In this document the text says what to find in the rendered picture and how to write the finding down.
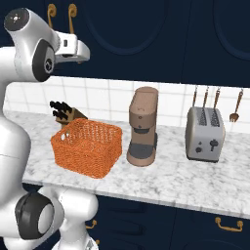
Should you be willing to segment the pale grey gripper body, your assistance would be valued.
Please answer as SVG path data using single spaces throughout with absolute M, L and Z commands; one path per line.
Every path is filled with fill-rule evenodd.
M 80 40 L 62 43 L 55 53 L 56 63 L 85 62 L 90 59 L 90 49 Z

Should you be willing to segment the orange woven basket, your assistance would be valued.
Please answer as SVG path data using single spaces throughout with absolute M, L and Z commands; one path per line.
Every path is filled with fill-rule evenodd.
M 77 118 L 51 138 L 55 162 L 85 176 L 104 178 L 122 154 L 122 130 Z

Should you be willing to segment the navy base cabinet door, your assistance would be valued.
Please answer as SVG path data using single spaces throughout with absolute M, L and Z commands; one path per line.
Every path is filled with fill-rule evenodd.
M 100 250 L 170 249 L 174 208 L 100 195 L 98 200 Z

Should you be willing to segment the wooden knife block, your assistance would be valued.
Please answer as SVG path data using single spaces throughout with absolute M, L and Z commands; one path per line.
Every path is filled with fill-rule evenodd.
M 53 109 L 53 115 L 56 117 L 56 121 L 63 127 L 76 118 L 87 119 L 87 116 L 77 108 L 71 107 L 65 102 L 50 101 L 50 107 Z

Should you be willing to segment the brown coffee machine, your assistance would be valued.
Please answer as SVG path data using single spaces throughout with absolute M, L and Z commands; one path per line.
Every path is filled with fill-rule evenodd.
M 157 147 L 158 91 L 152 87 L 140 87 L 135 91 L 129 106 L 131 141 L 127 151 L 129 163 L 145 167 L 153 163 Z

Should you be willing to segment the grey toaster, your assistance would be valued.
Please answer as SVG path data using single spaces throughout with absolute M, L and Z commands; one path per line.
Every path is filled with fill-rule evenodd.
M 193 106 L 187 113 L 186 155 L 188 159 L 218 162 L 226 130 L 217 108 Z

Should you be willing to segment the navy drawer front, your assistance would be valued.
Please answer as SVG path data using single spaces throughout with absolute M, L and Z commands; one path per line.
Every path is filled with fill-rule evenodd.
M 171 250 L 250 250 L 250 220 L 178 209 Z

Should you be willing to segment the navy wall cabinet door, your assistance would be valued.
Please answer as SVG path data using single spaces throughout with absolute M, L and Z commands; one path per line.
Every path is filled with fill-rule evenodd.
M 250 0 L 192 0 L 183 79 L 250 87 Z
M 45 11 L 40 0 L 10 0 L 0 10 L 0 76 L 9 81 L 47 80 L 54 70 L 59 35 L 40 17 Z
M 77 7 L 73 28 L 91 51 L 62 76 L 179 83 L 191 0 L 62 0 Z

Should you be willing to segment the brown-handled hanging utensil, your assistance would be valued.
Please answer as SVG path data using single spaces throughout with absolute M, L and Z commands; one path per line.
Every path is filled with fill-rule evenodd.
M 198 88 L 198 85 L 195 85 L 194 92 L 193 92 L 193 98 L 192 98 L 192 106 L 195 106 L 196 97 L 197 97 L 197 88 Z
M 220 93 L 221 93 L 221 87 L 218 87 L 218 89 L 216 91 L 216 94 L 215 94 L 215 100 L 214 100 L 213 108 L 216 108 L 216 106 L 217 106 Z
M 206 86 L 206 90 L 205 90 L 205 94 L 204 94 L 204 99 L 203 99 L 203 105 L 202 105 L 203 108 L 206 106 L 206 103 L 207 103 L 208 92 L 209 92 L 209 86 Z

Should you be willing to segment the brown-handled hanging fork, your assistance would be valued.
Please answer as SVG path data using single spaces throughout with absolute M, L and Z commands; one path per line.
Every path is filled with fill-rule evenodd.
M 229 121 L 230 122 L 236 122 L 238 120 L 238 118 L 239 118 L 238 108 L 239 108 L 242 97 L 243 97 L 243 90 L 240 90 L 239 93 L 238 93 L 235 110 L 234 110 L 233 113 L 231 113 L 229 115 Z

